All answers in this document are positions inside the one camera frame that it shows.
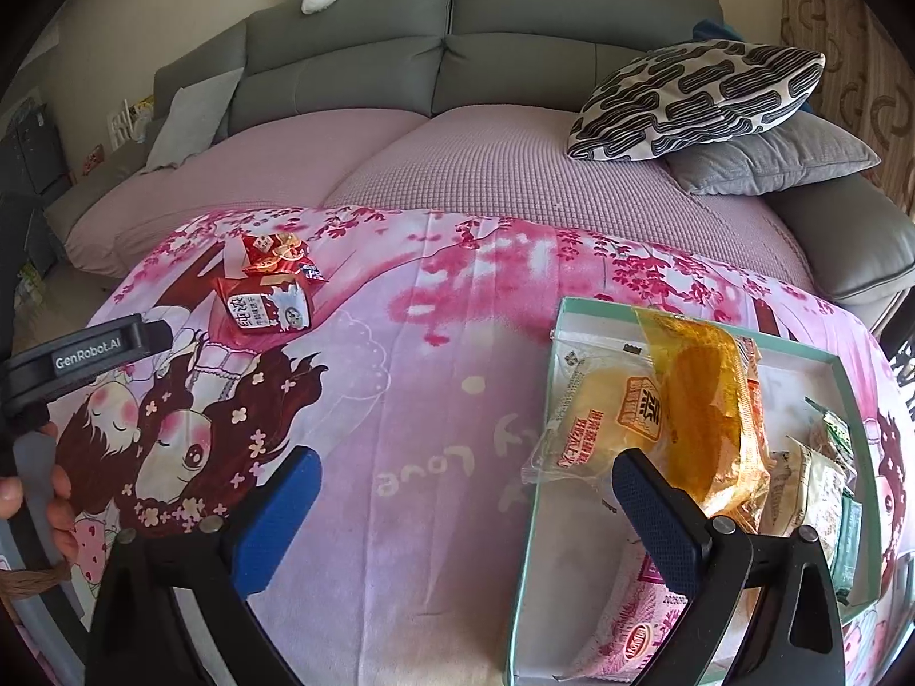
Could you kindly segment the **person's left hand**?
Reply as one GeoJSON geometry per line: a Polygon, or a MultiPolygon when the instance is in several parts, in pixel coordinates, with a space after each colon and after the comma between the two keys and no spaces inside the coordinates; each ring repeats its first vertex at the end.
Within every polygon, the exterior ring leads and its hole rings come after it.
{"type": "Polygon", "coordinates": [[[31,520],[42,514],[42,542],[50,542],[62,561],[74,564],[81,547],[71,504],[73,487],[67,471],[51,460],[57,435],[56,424],[46,423],[14,443],[11,465],[2,468],[2,519],[13,520],[20,511],[31,520]]]}

